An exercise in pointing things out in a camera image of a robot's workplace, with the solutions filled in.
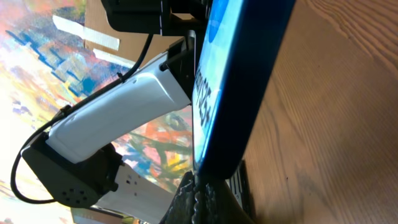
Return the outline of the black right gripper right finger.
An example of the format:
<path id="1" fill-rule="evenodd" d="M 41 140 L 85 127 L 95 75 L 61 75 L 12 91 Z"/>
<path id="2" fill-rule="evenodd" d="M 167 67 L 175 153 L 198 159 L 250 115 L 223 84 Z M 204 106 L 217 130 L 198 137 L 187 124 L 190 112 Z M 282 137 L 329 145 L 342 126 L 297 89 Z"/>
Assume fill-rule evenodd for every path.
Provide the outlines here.
<path id="1" fill-rule="evenodd" d="M 205 217 L 208 224 L 253 224 L 239 206 L 225 180 L 207 179 L 205 185 Z"/>

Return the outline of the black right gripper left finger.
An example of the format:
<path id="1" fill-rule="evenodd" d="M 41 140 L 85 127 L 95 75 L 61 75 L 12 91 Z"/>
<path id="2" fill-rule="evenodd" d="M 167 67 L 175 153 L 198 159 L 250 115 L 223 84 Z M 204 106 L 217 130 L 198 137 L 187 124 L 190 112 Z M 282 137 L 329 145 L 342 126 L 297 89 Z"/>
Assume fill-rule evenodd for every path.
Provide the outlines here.
<path id="1" fill-rule="evenodd" d="M 168 210 L 159 224 L 199 224 L 199 189 L 195 175 L 188 171 L 178 186 Z"/>

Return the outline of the blue screen Galaxy smartphone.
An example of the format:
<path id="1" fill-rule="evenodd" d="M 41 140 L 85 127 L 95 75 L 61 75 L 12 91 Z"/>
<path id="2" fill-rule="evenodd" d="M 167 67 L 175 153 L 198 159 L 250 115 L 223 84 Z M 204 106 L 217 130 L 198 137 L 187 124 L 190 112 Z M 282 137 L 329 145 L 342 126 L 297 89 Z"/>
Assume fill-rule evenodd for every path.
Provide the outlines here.
<path id="1" fill-rule="evenodd" d="M 197 175 L 228 179 L 245 152 L 294 0 L 213 1 L 192 95 Z"/>

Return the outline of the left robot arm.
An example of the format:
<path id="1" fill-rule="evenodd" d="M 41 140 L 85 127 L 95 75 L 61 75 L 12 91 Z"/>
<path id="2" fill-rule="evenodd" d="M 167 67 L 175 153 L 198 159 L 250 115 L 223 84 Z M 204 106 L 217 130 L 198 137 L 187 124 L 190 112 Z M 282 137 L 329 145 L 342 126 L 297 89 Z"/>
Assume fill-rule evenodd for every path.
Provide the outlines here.
<path id="1" fill-rule="evenodd" d="M 146 41 L 134 66 L 74 106 L 67 105 L 22 146 L 26 161 L 51 195 L 71 208 L 122 212 L 161 223 L 172 194 L 141 177 L 113 141 L 171 111 L 192 103 L 195 72 L 203 45 L 210 1 L 109 1 L 102 5 L 120 32 L 176 36 L 164 53 L 145 62 Z"/>

